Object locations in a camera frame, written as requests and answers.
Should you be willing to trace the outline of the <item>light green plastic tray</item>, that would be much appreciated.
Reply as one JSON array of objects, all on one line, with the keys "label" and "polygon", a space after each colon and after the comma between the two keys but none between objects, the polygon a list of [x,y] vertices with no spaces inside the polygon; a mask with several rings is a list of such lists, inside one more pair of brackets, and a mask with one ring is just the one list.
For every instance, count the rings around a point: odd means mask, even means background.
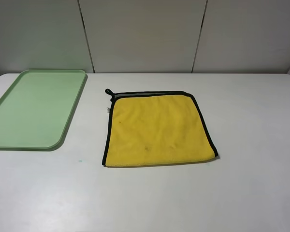
[{"label": "light green plastic tray", "polygon": [[83,70],[27,70],[0,98],[0,150],[54,150],[85,86]]}]

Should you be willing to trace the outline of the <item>yellow towel with black trim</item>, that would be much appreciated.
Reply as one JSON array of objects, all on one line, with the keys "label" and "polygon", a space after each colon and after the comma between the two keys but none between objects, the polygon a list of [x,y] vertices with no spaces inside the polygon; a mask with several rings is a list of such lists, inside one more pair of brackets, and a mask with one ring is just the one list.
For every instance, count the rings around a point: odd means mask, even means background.
[{"label": "yellow towel with black trim", "polygon": [[102,164],[145,167],[214,160],[218,151],[195,97],[183,91],[113,93]]}]

